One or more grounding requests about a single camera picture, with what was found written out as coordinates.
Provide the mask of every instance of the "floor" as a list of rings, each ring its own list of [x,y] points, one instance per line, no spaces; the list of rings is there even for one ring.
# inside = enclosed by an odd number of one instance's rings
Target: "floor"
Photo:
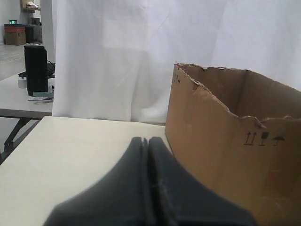
[[[24,46],[0,44],[0,81],[23,71],[25,71]],[[18,119],[0,118],[0,153],[3,152],[3,144],[17,122]],[[26,131],[34,122],[31,120],[19,134]]]

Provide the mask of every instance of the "umbrella symbol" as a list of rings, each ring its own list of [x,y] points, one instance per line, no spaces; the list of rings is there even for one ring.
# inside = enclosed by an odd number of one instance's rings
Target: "umbrella symbol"
[[[278,137],[274,137],[272,140],[276,140],[274,146],[277,146],[279,141],[284,141],[284,138],[282,136],[278,136]]]

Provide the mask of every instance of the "table surface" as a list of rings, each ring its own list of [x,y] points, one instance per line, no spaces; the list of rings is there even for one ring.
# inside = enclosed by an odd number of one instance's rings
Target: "table surface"
[[[42,119],[52,114],[52,104],[28,101],[27,89],[18,87],[18,75],[0,81],[0,117]]]
[[[168,146],[164,126],[45,117],[0,166],[0,225],[43,225],[56,204],[101,179],[135,136]]]

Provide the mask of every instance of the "white backdrop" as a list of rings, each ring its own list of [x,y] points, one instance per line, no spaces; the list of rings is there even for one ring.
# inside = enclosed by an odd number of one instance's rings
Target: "white backdrop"
[[[301,89],[299,0],[60,0],[54,116],[165,122],[175,62]]]

